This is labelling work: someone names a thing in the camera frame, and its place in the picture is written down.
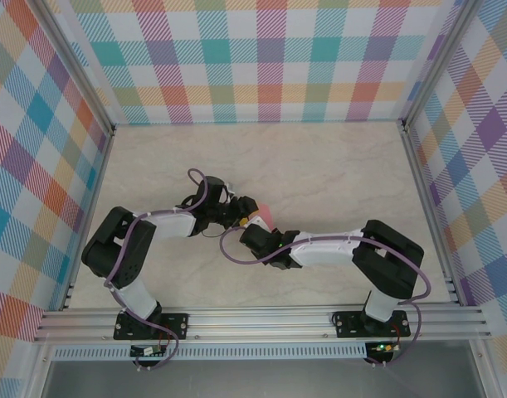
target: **vented metal strip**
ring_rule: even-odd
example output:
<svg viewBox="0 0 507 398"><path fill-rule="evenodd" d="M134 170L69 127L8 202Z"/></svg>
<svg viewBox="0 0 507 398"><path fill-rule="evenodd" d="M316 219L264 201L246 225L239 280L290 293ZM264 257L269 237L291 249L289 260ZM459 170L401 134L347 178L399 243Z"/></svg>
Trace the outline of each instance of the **vented metal strip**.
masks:
<svg viewBox="0 0 507 398"><path fill-rule="evenodd" d="M179 346L174 361L256 360L256 359L358 359L366 357L363 342L196 344ZM56 346L53 361L133 361L129 345Z"/></svg>

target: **marble surface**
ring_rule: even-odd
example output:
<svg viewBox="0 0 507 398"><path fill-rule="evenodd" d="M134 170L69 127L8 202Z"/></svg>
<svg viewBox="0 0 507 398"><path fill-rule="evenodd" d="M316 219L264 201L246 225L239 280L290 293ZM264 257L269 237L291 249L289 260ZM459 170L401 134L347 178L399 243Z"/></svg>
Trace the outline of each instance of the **marble surface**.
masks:
<svg viewBox="0 0 507 398"><path fill-rule="evenodd" d="M193 194L190 167L271 207L282 231L351 231L379 219L421 245L432 282L427 302L448 301L441 267L395 123L122 127L114 141L90 233L113 206L170 208ZM217 235L211 226L207 235ZM230 254L252 260L227 240ZM203 236L154 242L142 271L163 306L363 303L371 284L352 265L282 271L236 265ZM423 290L418 280L416 294ZM80 267L72 308L116 307L102 280Z"/></svg>

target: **plaid backdrop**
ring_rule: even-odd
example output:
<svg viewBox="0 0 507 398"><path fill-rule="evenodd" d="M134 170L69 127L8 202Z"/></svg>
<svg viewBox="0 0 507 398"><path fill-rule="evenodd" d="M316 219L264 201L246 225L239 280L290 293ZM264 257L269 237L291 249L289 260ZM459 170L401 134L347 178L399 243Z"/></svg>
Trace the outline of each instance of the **plaid backdrop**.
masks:
<svg viewBox="0 0 507 398"><path fill-rule="evenodd" d="M130 124L398 119L453 2L49 0Z"/></svg>
<svg viewBox="0 0 507 398"><path fill-rule="evenodd" d="M0 398L63 293L105 140L25 1L0 2Z"/></svg>
<svg viewBox="0 0 507 398"><path fill-rule="evenodd" d="M470 304L489 318L507 385L507 0L486 0L413 139Z"/></svg>

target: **purple cable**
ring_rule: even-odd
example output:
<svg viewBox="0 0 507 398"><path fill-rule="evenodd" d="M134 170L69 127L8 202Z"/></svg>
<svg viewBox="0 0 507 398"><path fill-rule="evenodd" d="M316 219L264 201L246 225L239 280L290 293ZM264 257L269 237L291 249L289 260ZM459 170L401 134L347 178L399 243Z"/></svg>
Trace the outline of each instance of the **purple cable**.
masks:
<svg viewBox="0 0 507 398"><path fill-rule="evenodd" d="M264 263L265 261L271 260L272 258L274 258L275 256L277 256L279 253L282 253L283 251L288 250L290 247L296 247L296 246L299 246L299 245L306 245L306 244L308 244L310 242L317 242L317 241L322 241L322 240L323 241L325 241L325 240L356 240L356 241L360 241L360 242L363 242L363 243L369 243L371 245L375 245L378 248L386 250L388 253L394 255L395 257L397 257L398 259L400 259L403 263L405 263L406 265L408 265L411 269L413 269L415 272L417 272L417 274L425 282L427 290L423 294L419 294L418 296L412 297L412 298L410 298L408 300L405 300L405 301L402 301L401 303L399 303L399 305L411 304L416 309L416 311L417 311L417 330L416 330L415 335L414 335L414 337L412 339L412 342L404 350L403 354L401 356L395 358L394 360L390 361L390 363L397 362L402 357L405 357L406 356L406 352L414 345L414 343L419 338L419 334L421 332L422 314L421 314L421 309L419 309L419 306L417 306L417 304L415 304L414 301L419 300L419 299L424 299L424 298L428 297L430 295L430 292L431 292L431 285L430 285L430 280L427 278L427 276L419 269L419 267L417 267L405 255L402 255L401 253L399 253L395 249L392 249L391 247L386 246L384 243L377 242L376 240L373 240L373 239L363 238L361 236L350 236L349 237L349 236L346 236L346 235L333 235L333 236L312 236L312 237L310 237L310 239L297 240L295 242L289 243L288 245L284 245L284 246L280 247L279 249L277 249L276 251L274 251L270 255L267 255L266 257L263 257L263 258L258 259L258 260L249 260L249 261L237 260L237 259L231 257L226 252L226 249L223 247L223 241L226 239L226 236L229 235L229 234L231 234L232 232L238 231L238 230L245 230L245 229L246 228L244 226L237 226L237 227L234 227L234 228L231 228L231 229L227 230L220 237L220 251L223 253L223 255L228 260L232 261L233 263L237 263L237 264L241 264L241 265L253 265L253 264Z"/></svg>
<svg viewBox="0 0 507 398"><path fill-rule="evenodd" d="M200 206L203 203L203 201L207 197L207 192L208 192L208 189L209 189L207 178L205 177L205 174L203 174L197 168L189 168L188 171L187 171L187 175L191 179L191 181L193 181L198 186L200 185L200 183L196 182L196 180L192 176L192 172L197 172L202 177L203 187L205 189L203 191L203 195L200 198L200 200L197 201L196 203L194 203L193 205L185 208L185 209L157 210L157 211L152 211L150 213L143 213L143 214L135 217L135 219L132 221L132 223L128 227L128 231L126 232L126 237L124 238L124 242L122 242L122 247L120 248L119 256L117 257L115 265L113 266L113 269L111 270L110 274L107 276L107 278L105 279L105 282L104 282L104 286L106 288L108 288L108 289L111 289L111 294L113 295L113 298L115 299L115 301L120 305L120 307L125 308L125 312L130 317L133 317L133 318L137 319L139 322L144 323L145 325L148 325L151 328L155 328L155 329L158 329L158 330L161 330L161 331L167 333L168 335L172 336L173 339L176 342L176 346L174 347L174 349L170 353L170 355L168 355L168 357L166 357L163 360L159 361L159 363L157 365L152 366L151 368L144 368L144 369L147 369L148 371L151 370L151 369L159 369L161 366L166 365L172 359L172 357L174 355L176 355L176 352L178 351L178 348L179 348L179 338L178 338L178 335L176 333L174 333L172 330L168 329L168 328L165 328L165 327L163 327L161 325L157 325L155 323L151 323L151 322L147 321L146 319L142 319L139 315L137 315L136 313L134 313L133 311L131 311L129 308L126 308L126 305L125 305L124 301L122 300L122 298L113 289L113 284L111 283L111 280L113 280L113 278L115 277L115 275L119 271L120 263L122 263L122 260L124 259L124 254L126 252L126 247L128 246L129 238L131 237L131 234L132 234L135 226L137 225L137 223L139 221L141 221L144 218L146 218L148 216L151 216L151 215L161 216L161 215L164 215L164 214L184 213L184 212L191 211L191 210L195 209L196 207ZM141 367L140 364L139 364L139 358L138 357L135 358L135 363L139 366L139 368Z"/></svg>

